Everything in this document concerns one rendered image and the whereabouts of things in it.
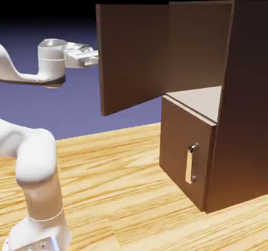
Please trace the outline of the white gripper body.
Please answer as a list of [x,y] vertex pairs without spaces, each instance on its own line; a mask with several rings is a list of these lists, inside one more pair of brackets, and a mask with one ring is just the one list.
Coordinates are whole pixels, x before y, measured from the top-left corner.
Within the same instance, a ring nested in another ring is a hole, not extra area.
[[92,65],[97,65],[99,61],[98,51],[84,52],[79,56],[78,64],[79,67],[90,67]]

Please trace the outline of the dark brown hinged cabinet door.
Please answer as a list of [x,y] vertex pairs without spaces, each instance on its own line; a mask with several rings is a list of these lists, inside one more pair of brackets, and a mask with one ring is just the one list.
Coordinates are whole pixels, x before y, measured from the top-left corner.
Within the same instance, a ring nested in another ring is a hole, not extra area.
[[100,108],[103,116],[161,96],[165,90],[167,4],[98,4]]

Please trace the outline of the dark brown closed cabinet door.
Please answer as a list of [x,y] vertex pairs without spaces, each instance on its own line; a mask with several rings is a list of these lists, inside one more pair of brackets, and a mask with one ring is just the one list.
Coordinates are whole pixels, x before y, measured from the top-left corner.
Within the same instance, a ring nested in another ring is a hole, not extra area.
[[[159,165],[201,211],[205,210],[207,185],[217,125],[169,96],[162,97]],[[192,184],[185,181],[189,146],[193,153]]]

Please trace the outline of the dark brown wooden cabinet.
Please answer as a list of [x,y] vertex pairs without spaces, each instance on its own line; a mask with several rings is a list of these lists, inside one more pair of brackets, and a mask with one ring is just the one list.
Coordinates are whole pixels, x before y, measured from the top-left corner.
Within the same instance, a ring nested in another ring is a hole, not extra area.
[[216,127],[205,210],[268,194],[268,1],[172,2],[164,96]]

